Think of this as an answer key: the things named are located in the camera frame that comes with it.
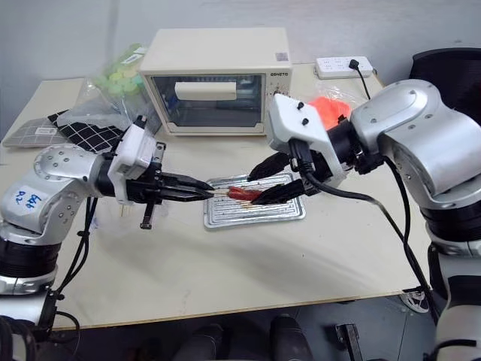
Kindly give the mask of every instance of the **power strip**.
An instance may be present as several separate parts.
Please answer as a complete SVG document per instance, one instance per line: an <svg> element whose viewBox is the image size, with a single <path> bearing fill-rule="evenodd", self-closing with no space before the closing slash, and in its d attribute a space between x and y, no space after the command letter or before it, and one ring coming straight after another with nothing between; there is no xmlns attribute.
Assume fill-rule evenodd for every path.
<svg viewBox="0 0 481 361"><path fill-rule="evenodd" d="M359 62L359 71L363 77L369 77L372 74L373 66L365 56L339 56L334 58L317 58L317 76L319 79L359 77L359 73L349 67L351 59Z"/></svg>

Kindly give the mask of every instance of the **toaster oven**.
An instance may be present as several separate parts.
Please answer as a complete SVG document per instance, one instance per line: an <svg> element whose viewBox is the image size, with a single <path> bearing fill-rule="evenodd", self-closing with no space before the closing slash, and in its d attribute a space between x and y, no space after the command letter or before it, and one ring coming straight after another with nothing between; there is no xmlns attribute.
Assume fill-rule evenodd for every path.
<svg viewBox="0 0 481 361"><path fill-rule="evenodd" d="M282 28L161 29L139 72L167 133L264 135L292 67Z"/></svg>

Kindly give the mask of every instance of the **table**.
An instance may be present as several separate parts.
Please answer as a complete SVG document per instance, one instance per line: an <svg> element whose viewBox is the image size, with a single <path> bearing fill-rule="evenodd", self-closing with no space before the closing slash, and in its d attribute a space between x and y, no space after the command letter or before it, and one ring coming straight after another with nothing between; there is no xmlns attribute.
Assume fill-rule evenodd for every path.
<svg viewBox="0 0 481 361"><path fill-rule="evenodd" d="M42 82L10 132L27 120L73 106L81 82ZM374 76L366 83L371 94L382 89ZM320 84L365 99L359 79L319 82L310 64L295 66L291 95L309 101ZM264 137L174 137L161 132L159 139L167 143L165 171L201 180L249 173L273 153ZM0 151L2 194L32 167L39 150ZM340 188L375 196L404 222L387 167L365 176L352 172ZM145 231L138 227L143 206L127 208L120 217L114 199L100 199L89 258L65 289L59 310L74 314L82 327L115 326L387 296L417 285L400 241L376 207L326 194L304 197L304 205L303 220L213 231L204 228L202 202L166 202L156 212L153 230ZM77 247L81 218L62 244L58 282ZM416 206L411 240L428 274L429 239ZM55 325L70 326L68 322L57 317Z"/></svg>

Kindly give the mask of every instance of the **baking tray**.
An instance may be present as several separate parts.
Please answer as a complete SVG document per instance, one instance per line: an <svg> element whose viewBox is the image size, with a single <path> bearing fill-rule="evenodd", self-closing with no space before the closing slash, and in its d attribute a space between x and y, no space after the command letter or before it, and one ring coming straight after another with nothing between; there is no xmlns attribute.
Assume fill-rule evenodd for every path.
<svg viewBox="0 0 481 361"><path fill-rule="evenodd" d="M276 184L287 184L294 180L290 172L282 172L272 177L247 181L246 175L210 179L207 182L216 190L233 187L247 187L250 190L266 190ZM215 195L204 201L204 225L207 228L238 226L260 222L279 222L300 220L306 211L301 198L291 199L281 205L251 205L249 201L230 199L228 196Z"/></svg>

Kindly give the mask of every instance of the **wall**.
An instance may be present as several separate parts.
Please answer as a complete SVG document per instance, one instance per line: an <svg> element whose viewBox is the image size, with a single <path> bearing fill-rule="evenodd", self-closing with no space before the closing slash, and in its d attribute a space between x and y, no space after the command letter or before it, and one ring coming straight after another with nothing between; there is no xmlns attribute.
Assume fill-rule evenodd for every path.
<svg viewBox="0 0 481 361"><path fill-rule="evenodd" d="M478 0L0 0L0 138L41 80L89 74L161 27L285 26L295 62L366 55L391 83L414 53L479 47L480 14Z"/></svg>

